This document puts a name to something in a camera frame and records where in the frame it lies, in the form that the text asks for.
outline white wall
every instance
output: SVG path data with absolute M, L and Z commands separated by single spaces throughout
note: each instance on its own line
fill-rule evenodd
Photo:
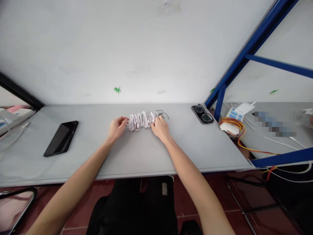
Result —
M 0 107 L 27 104 L 0 86 Z
M 274 2 L 1 1 L 0 70 L 45 104 L 203 102 Z
M 313 1 L 301 0 L 256 55 L 313 69 L 312 39 Z M 312 102 L 313 79 L 250 61 L 227 88 L 224 101 Z

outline blue metal frame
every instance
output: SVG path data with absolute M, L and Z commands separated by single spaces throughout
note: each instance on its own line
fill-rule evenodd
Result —
M 242 49 L 238 57 L 235 59 L 234 63 L 223 76 L 222 80 L 218 83 L 215 90 L 205 102 L 205 105 L 208 109 L 210 109 L 217 100 L 217 96 L 222 85 L 226 84 L 226 86 L 228 87 L 229 84 L 243 69 L 243 67 L 248 63 L 249 60 L 246 59 L 245 56 L 254 55 L 257 52 L 257 50 L 262 46 L 262 44 L 266 41 L 266 39 L 271 35 L 271 33 L 276 29 L 279 23 L 284 19 L 284 17 L 297 2 L 298 0 L 278 0 L 274 4 L 270 12 L 267 14 L 255 33 Z M 218 102 L 217 107 L 220 107 L 221 109 L 222 102 Z
M 289 72 L 300 74 L 302 76 L 313 78 L 313 70 L 300 67 L 297 65 L 287 64 L 284 62 L 255 56 L 254 54 L 276 29 L 284 17 L 290 12 L 298 0 L 277 0 L 270 12 L 264 18 L 260 26 L 251 36 L 250 40 L 244 46 L 240 54 L 237 56 L 233 64 L 225 73 L 221 81 L 215 87 L 215 90 L 211 93 L 205 105 L 208 109 L 217 100 L 214 118 L 218 121 L 222 109 L 223 99 L 226 88 L 240 73 L 243 67 L 249 60 L 253 60 L 259 63 L 263 63 L 269 66 L 273 66 L 279 69 L 283 69 Z M 288 163 L 304 162 L 313 160 L 313 148 L 285 153 L 277 156 L 267 157 L 263 159 L 253 160 L 252 163 L 256 167 L 266 167 L 271 165 L 282 165 Z
M 251 162 L 255 167 L 268 167 L 273 165 L 282 165 L 295 162 L 306 162 L 312 160 L 313 148 L 298 150 L 294 152 L 276 155 L 267 158 L 255 159 Z
M 218 92 L 217 101 L 220 103 L 223 103 L 226 88 L 227 88 L 226 84 L 223 84 Z M 217 106 L 215 109 L 214 118 L 216 121 L 218 121 L 219 119 L 219 114 L 221 113 L 221 109 L 222 109 L 222 106 Z
M 253 60 L 262 64 L 270 65 L 282 70 L 286 70 L 292 73 L 296 73 L 302 76 L 313 78 L 313 70 L 305 67 L 300 67 L 297 65 L 283 63 L 277 60 L 271 60 L 264 57 L 256 56 L 256 55 L 246 55 L 246 59 Z

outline red tile floor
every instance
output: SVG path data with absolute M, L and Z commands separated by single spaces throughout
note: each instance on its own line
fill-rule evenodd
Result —
M 257 175 L 258 177 L 260 176 L 260 173 L 257 171 L 231 173 L 232 176 L 236 177 L 245 177 L 251 174 Z M 244 215 L 241 213 L 226 185 L 225 176 L 222 173 L 212 173 L 206 174 L 204 177 L 220 200 L 235 233 L 253 235 Z M 109 195 L 113 185 L 114 180 L 95 181 L 65 224 L 61 235 L 86 234 L 89 218 L 95 203 L 100 197 Z M 22 235 L 27 232 L 42 209 L 60 187 L 61 186 L 38 187 L 37 199 L 19 225 L 16 234 Z M 231 187 L 244 209 L 268 205 L 273 201 L 263 188 L 257 188 L 242 183 L 232 183 Z M 183 222 L 186 220 L 194 219 L 201 225 L 198 212 L 178 176 L 174 176 L 174 198 L 178 229 L 181 229 Z M 251 221 L 257 234 L 299 234 L 294 225 L 280 209 L 253 214 Z

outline black-framed glasses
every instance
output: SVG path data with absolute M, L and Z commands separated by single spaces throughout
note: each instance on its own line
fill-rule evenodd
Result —
M 198 116 L 202 118 L 205 123 L 212 123 L 214 122 L 214 118 L 209 114 L 201 104 L 198 104 L 194 107 L 195 111 L 198 113 Z

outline black smartphone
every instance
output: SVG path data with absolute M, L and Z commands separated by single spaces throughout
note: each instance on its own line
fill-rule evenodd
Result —
M 78 121 L 62 123 L 47 147 L 44 157 L 67 152 L 78 126 Z

